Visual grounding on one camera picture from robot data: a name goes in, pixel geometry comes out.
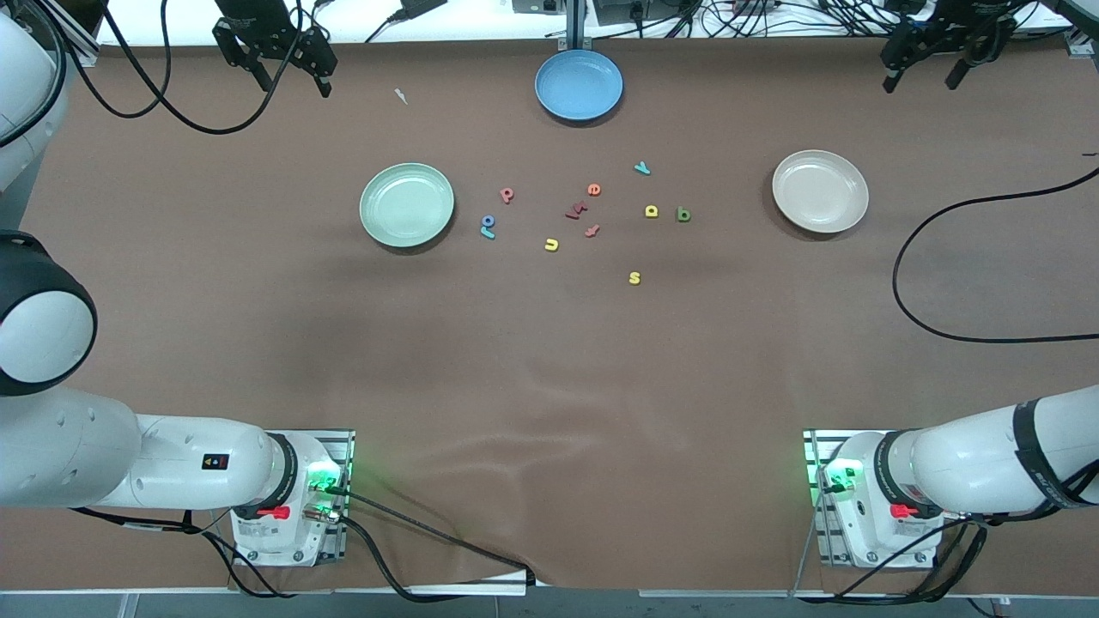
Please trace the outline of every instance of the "small black label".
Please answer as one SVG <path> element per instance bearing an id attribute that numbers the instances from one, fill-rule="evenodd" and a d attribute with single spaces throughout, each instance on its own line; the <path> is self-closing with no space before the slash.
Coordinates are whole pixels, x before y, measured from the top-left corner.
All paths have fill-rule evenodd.
<path id="1" fill-rule="evenodd" d="M 225 453 L 202 455 L 202 470 L 229 470 L 229 455 Z"/>

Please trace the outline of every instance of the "green plate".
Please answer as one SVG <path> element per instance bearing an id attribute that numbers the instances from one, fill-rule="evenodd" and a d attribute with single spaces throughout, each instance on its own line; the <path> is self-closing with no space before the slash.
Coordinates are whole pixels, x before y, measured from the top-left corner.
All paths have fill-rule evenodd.
<path id="1" fill-rule="evenodd" d="M 422 163 L 382 169 L 366 185 L 358 216 L 381 244 L 408 247 L 435 238 L 454 214 L 454 189 L 443 173 Z"/>

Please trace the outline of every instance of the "red button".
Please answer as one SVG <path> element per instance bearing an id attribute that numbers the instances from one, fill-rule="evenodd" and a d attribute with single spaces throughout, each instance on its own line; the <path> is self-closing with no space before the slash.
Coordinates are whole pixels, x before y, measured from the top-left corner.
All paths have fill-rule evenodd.
<path id="1" fill-rule="evenodd" d="M 909 506 L 889 505 L 889 515 L 896 517 L 897 519 L 904 519 L 906 517 L 918 512 L 920 511 Z"/>
<path id="2" fill-rule="evenodd" d="M 257 515 L 269 515 L 275 519 L 290 519 L 290 507 L 284 505 L 275 508 L 262 508 L 256 511 Z"/>

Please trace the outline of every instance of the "gray floor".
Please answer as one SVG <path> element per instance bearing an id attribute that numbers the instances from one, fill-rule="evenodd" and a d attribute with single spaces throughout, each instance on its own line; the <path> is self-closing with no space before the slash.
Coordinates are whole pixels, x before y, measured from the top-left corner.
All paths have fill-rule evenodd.
<path id="1" fill-rule="evenodd" d="M 0 595 L 3 618 L 115 618 L 115 595 Z M 1097 600 L 1017 599 L 1010 615 L 1019 618 L 1099 615 Z M 134 618 L 300 618 L 308 616 L 385 618 L 497 618 L 496 599 L 466 598 L 414 605 L 390 595 L 309 595 L 292 599 L 252 599 L 240 595 L 141 595 Z M 526 597 L 499 598 L 502 618 L 979 618 L 967 603 L 945 599 L 934 605 L 861 608 L 813 606 L 774 598 L 641 598 L 635 591 L 535 588 Z"/>

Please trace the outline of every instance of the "brown tabletop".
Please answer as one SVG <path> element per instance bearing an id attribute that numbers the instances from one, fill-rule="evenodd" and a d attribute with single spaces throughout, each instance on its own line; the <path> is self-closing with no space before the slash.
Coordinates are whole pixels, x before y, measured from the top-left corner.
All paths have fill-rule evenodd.
<path id="1" fill-rule="evenodd" d="M 625 96 L 589 128 L 539 107 L 542 42 L 340 48 L 331 99 L 291 70 L 259 122 L 226 137 L 162 110 L 116 120 L 78 85 L 23 225 L 99 307 L 69 385 L 142 413 L 354 428 L 357 489 L 551 584 L 787 589 L 810 514 L 802 429 L 925 426 L 1099 382 L 1095 343 L 952 343 L 908 322 L 889 288 L 900 243 L 934 210 L 1095 164 L 1080 156 L 1099 150 L 1095 67 L 1020 47 L 957 91 L 941 58 L 887 96 L 880 45 L 603 42 Z M 169 93 L 193 119 L 223 126 L 257 104 L 220 57 L 177 56 Z M 120 107 L 148 100 L 124 60 L 91 75 Z M 870 208 L 854 230 L 812 239 L 776 210 L 770 173 L 802 148 L 862 169 Z M 357 213 L 366 181 L 404 161 L 457 196 L 445 239 L 415 255 L 380 247 Z M 589 183 L 603 195 L 566 219 Z M 1096 197 L 1089 185 L 929 228 L 901 272 L 912 309 L 973 334 L 1099 330 Z M 493 241 L 479 234 L 489 213 Z M 995 530 L 958 591 L 1095 594 L 1096 517 Z M 356 518 L 407 583 L 507 571 Z M 198 539 L 67 511 L 2 510 L 0 534 L 3 588 L 226 582 Z M 811 560 L 802 587 L 850 576 Z M 381 584 L 357 541 L 344 563 L 276 581 Z"/>

